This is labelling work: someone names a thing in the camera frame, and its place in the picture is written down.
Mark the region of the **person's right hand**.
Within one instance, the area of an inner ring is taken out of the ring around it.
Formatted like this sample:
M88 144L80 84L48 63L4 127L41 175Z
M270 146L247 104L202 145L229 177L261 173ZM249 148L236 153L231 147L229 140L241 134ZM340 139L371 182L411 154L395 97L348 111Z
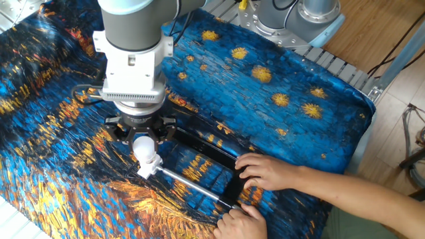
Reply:
M271 156L247 153L238 157L235 169L242 169L239 177L248 179L244 189L258 187L267 191L294 189L300 168Z

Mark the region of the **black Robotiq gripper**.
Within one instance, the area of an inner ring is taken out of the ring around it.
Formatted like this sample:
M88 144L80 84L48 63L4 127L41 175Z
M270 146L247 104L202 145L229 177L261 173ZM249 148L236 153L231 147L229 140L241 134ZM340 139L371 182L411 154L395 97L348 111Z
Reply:
M136 133L146 133L155 140L156 145L172 140L177 127L175 116L162 116L153 113L133 116L121 113L120 116L105 119L104 128L113 141L130 145Z

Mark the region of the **person's left hand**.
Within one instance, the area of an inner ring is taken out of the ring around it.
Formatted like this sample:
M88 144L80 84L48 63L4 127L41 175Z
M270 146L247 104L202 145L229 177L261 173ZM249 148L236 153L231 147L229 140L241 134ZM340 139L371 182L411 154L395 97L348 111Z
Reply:
M213 230L215 238L267 239L265 218L251 205L242 204L224 214Z

